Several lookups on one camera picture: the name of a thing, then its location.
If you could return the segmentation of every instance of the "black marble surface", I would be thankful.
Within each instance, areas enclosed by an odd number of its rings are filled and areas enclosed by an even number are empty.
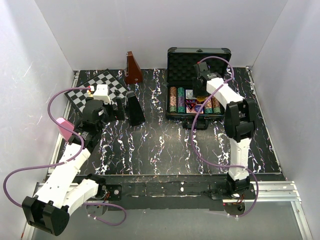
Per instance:
[[[254,98],[253,88],[245,68],[235,68],[235,80],[229,86],[243,97]],[[77,85],[97,75],[98,70],[82,70]],[[122,83],[123,70],[110,71]],[[192,150],[190,130],[182,128],[179,120],[169,120],[166,111],[166,70],[143,69],[143,82],[129,86],[145,112],[145,123],[130,126],[128,121],[109,123],[100,144],[82,166],[80,175],[158,175],[158,174],[224,174],[225,168],[214,168],[199,161]],[[258,104],[257,130],[250,144],[249,168],[254,173],[279,173],[273,147]],[[78,114],[71,107],[68,120],[72,123]],[[202,156],[208,161],[227,165],[230,161],[230,142],[223,121],[213,121],[207,130],[196,132],[193,139]],[[65,148],[63,141],[58,159]]]

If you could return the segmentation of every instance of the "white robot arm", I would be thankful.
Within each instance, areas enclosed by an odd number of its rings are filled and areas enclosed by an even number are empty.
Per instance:
[[[230,139],[230,165],[248,167],[248,155],[251,139],[256,129],[256,106],[253,99],[245,99],[234,92],[216,73],[210,72],[206,62],[194,66],[197,79],[193,83],[193,92],[198,95],[214,95],[225,109],[224,129]],[[237,193],[249,188],[249,173],[245,168],[229,168],[227,190]]]
[[[82,111],[82,119],[75,126],[64,118],[57,120],[64,127],[82,136],[84,148],[76,158],[67,162],[66,160],[78,153],[81,143],[77,137],[60,128],[61,135],[69,143],[59,161],[65,164],[56,166],[34,196],[27,196],[22,203],[28,224],[55,236],[63,232],[77,208],[90,198],[103,198],[108,191],[103,177],[89,174],[77,187],[68,192],[81,166],[100,142],[105,124],[115,120],[108,86],[98,85],[96,91],[91,87],[91,91],[88,92],[89,97]]]
[[[209,94],[212,94],[221,84],[224,83],[224,80],[221,77],[214,78],[206,82],[206,91]],[[214,97],[222,104],[224,109],[227,109],[227,105],[231,102],[242,102],[244,98],[234,92],[228,84],[224,84],[222,88],[214,95]],[[230,138],[230,165],[241,165],[248,167],[248,154],[250,147],[251,138],[241,139],[240,142],[237,142],[235,139]],[[249,176],[249,173],[244,168],[232,167],[229,169],[228,174],[230,177],[236,180],[243,180]]]

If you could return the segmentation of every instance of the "chess board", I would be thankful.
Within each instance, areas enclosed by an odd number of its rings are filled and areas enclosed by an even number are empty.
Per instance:
[[[78,86],[79,88],[87,88],[89,86],[96,87],[98,84],[107,84],[109,86],[109,97],[111,100],[111,104],[114,110],[116,110],[117,103],[116,103],[116,94],[115,91],[118,90],[120,95],[118,97],[121,98],[122,104],[125,104],[126,101],[126,93],[128,89],[122,85],[112,74],[109,70],[105,70],[101,72],[99,75],[93,77],[92,79],[86,81],[82,85]],[[65,93],[65,96],[69,99],[72,106],[75,110],[82,114],[83,109],[85,108],[86,104],[86,97],[88,97],[88,93],[86,90],[73,90],[68,91]]]

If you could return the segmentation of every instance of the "case lid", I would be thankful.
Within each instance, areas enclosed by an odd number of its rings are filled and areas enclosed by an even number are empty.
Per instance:
[[[169,84],[192,86],[192,78],[196,77],[194,65],[209,56],[223,58],[229,62],[231,51],[228,48],[180,48],[171,47],[167,53],[167,78]],[[210,58],[205,61],[212,73],[222,77],[228,64],[220,59]]]

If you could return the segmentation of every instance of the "pink block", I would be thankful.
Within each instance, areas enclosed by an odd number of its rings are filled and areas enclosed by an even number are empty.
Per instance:
[[[75,129],[75,126],[71,122],[69,122],[68,120],[64,119],[63,117],[58,118],[56,121],[69,130],[73,131]],[[59,132],[62,135],[62,137],[66,141],[68,141],[70,139],[70,137],[72,136],[72,133],[63,129],[60,126],[58,126],[58,128],[59,128]]]

